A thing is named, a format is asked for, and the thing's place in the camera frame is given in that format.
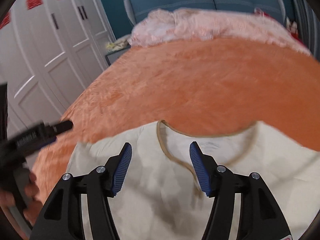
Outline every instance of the red and white label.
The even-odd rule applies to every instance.
[[[9,11],[9,12],[7,12],[7,14],[5,15],[2,23],[0,23],[0,30],[1,30],[4,26],[6,26],[7,24],[9,24],[9,23],[10,23],[10,20],[11,20],[11,19],[10,19],[10,11]]]
[[[27,0],[28,10],[31,10],[32,8],[37,7],[41,4],[43,4],[42,0]]]
[[[286,236],[285,238],[282,238],[280,240],[292,240],[292,236]]]

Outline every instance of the ribbed blue pad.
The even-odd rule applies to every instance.
[[[113,185],[111,191],[113,195],[116,195],[120,190],[124,182],[125,175],[127,174],[127,170],[132,157],[132,147],[129,144],[121,157],[121,161],[116,168],[116,171],[113,175]]]
[[[203,165],[202,159],[200,157],[201,153],[198,152],[198,150],[193,144],[190,145],[189,152],[190,152],[190,158],[193,164],[193,168],[195,169],[198,177],[201,190],[205,192],[205,194],[208,197],[211,192],[210,176]]]

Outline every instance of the white wardrobe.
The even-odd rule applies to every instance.
[[[100,0],[16,0],[0,25],[8,136],[57,121],[107,68],[114,40]]]

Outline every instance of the neckline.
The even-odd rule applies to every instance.
[[[218,138],[218,137],[228,137],[228,136],[234,136],[234,135],[238,135],[250,128],[253,128],[252,131],[252,135],[250,137],[250,139],[248,140],[248,143],[245,145],[243,151],[238,154],[237,156],[235,156],[234,158],[232,158],[230,161],[228,161],[227,163],[219,163],[219,165],[224,165],[224,166],[231,166],[234,165],[236,162],[238,162],[239,160],[241,160],[242,158],[244,158],[252,149],[252,147],[256,144],[257,141],[257,137],[258,137],[258,122],[255,121],[253,122],[251,125],[249,125],[247,128],[245,129],[241,129],[237,132],[234,133],[230,133],[230,134],[220,134],[220,135],[192,135],[192,134],[188,134],[188,133],[184,133],[182,131],[179,131],[177,129],[175,129],[174,127],[172,127],[171,125],[169,125],[165,120],[159,120],[157,122],[157,126],[156,126],[156,133],[157,133],[157,138],[161,147],[162,152],[164,153],[164,155],[171,160],[172,162],[177,163],[178,165],[182,166],[183,168],[189,170],[193,176],[194,179],[194,183],[195,183],[195,194],[198,196],[202,195],[202,191],[201,188],[197,182],[197,175],[196,172],[194,170],[194,168],[189,164],[186,163],[182,160],[180,160],[179,158],[173,156],[168,149],[165,146],[165,143],[163,142],[163,139],[161,137],[161,132],[160,132],[160,128],[161,128],[161,124],[165,125],[167,128],[173,130],[176,133],[188,136],[188,137],[194,137],[194,138]]]

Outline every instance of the gray curtain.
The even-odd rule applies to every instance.
[[[299,36],[320,61],[320,22],[306,0],[293,0]]]

